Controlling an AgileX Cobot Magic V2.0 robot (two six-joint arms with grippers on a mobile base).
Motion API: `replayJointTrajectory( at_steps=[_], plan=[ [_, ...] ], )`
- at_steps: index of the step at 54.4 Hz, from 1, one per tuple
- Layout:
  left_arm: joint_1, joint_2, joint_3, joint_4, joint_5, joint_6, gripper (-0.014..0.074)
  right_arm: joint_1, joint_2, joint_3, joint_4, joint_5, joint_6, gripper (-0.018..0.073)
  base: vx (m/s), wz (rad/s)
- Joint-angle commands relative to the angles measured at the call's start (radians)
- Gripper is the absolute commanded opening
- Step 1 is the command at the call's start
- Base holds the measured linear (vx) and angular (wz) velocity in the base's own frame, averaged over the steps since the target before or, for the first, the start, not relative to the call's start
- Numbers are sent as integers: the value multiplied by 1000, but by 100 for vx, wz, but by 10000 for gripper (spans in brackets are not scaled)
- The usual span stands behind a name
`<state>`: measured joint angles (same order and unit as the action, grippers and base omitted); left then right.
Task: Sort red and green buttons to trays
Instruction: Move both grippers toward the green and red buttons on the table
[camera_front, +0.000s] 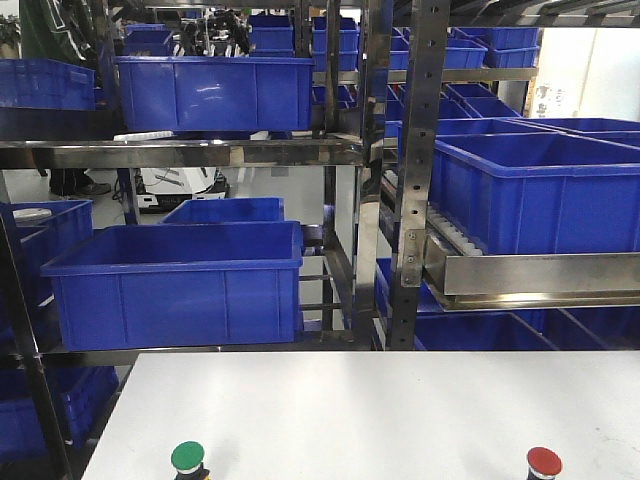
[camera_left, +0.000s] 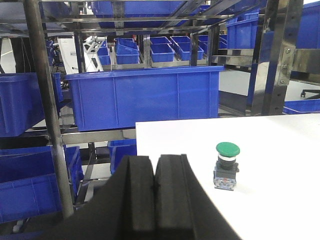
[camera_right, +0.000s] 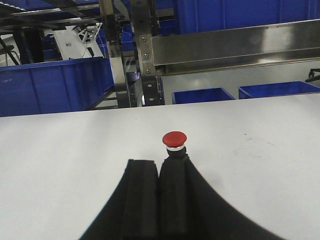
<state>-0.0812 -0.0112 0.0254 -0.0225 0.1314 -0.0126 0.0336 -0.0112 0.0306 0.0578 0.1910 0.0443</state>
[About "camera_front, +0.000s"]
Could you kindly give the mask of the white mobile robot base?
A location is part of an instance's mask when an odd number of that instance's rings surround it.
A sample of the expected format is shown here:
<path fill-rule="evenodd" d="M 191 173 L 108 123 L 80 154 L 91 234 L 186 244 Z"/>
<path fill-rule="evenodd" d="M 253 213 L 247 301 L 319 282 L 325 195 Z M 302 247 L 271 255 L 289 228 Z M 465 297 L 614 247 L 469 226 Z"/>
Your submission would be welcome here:
<path fill-rule="evenodd" d="M 226 198 L 230 190 L 216 167 L 142 168 L 135 181 L 142 213 L 170 212 L 191 199 Z"/>

